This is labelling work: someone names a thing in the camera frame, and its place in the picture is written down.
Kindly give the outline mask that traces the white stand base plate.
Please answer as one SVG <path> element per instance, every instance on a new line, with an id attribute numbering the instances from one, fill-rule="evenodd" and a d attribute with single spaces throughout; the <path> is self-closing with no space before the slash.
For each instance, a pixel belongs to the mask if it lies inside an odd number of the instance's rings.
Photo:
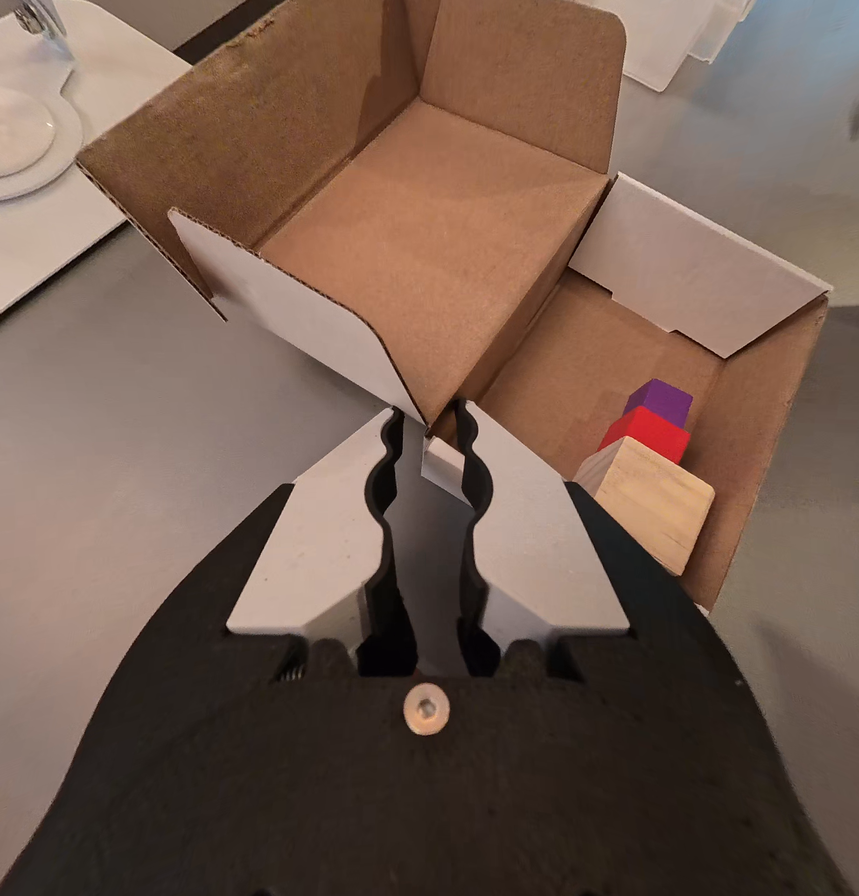
<path id="1" fill-rule="evenodd" d="M 64 42 L 0 18 L 0 316 L 123 223 L 77 155 L 189 70 L 94 3 L 55 4 Z"/>

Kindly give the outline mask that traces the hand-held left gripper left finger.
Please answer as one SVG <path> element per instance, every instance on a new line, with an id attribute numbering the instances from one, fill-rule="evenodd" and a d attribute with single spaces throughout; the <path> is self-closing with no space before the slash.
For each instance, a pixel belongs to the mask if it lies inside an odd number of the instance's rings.
<path id="1" fill-rule="evenodd" d="M 381 410 L 296 478 L 230 612 L 231 633 L 368 638 L 367 586 L 384 546 L 368 477 L 389 454 L 384 428 L 399 421 L 398 409 Z"/>

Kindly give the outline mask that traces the clear plastic container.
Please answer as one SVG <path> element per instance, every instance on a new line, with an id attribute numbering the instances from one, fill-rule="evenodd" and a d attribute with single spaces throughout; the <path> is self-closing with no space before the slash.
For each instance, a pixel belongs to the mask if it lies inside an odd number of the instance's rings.
<path id="1" fill-rule="evenodd" d="M 712 63 L 754 1 L 599 1 L 623 23 L 623 73 L 663 92 L 686 58 Z"/>

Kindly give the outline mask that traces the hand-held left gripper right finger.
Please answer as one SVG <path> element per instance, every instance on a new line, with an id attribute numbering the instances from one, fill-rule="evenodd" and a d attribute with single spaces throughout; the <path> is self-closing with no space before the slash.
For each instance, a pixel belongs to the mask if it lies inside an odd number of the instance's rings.
<path id="1" fill-rule="evenodd" d="M 461 566 L 464 635 L 553 643 L 627 633 L 565 480 L 474 401 L 458 399 L 455 417 L 475 512 Z"/>

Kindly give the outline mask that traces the natural wooden cube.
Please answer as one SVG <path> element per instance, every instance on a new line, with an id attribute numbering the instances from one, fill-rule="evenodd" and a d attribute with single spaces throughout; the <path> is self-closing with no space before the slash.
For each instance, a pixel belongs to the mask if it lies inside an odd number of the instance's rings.
<path id="1" fill-rule="evenodd" d="M 680 576 L 712 507 L 715 491 L 632 437 L 587 458 L 579 484 L 672 576 Z"/>

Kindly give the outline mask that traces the white cardboard box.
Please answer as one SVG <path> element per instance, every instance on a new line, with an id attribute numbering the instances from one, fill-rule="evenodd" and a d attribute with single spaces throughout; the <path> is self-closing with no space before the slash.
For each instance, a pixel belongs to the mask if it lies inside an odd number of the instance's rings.
<path id="1" fill-rule="evenodd" d="M 283 2 L 78 156 L 228 319 L 429 435 L 454 399 L 571 479 L 651 377 L 714 489 L 714 608 L 829 285 L 621 173 L 626 34 L 579 2 Z"/>

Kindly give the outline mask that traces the red cube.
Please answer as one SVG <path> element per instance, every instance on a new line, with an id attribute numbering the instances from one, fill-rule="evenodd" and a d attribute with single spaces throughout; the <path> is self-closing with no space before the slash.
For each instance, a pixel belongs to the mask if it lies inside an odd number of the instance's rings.
<path id="1" fill-rule="evenodd" d="M 679 464 L 691 433 L 645 407 L 636 407 L 614 420 L 598 450 L 601 451 L 625 437 L 632 438 L 670 462 Z"/>

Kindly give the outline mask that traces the purple cube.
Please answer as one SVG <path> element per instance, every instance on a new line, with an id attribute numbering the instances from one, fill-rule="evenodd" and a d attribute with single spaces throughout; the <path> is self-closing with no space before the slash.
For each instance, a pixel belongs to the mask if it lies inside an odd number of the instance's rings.
<path id="1" fill-rule="evenodd" d="M 623 415 L 643 408 L 675 427 L 684 428 L 692 401 L 690 393 L 659 379 L 650 379 L 629 396 Z"/>

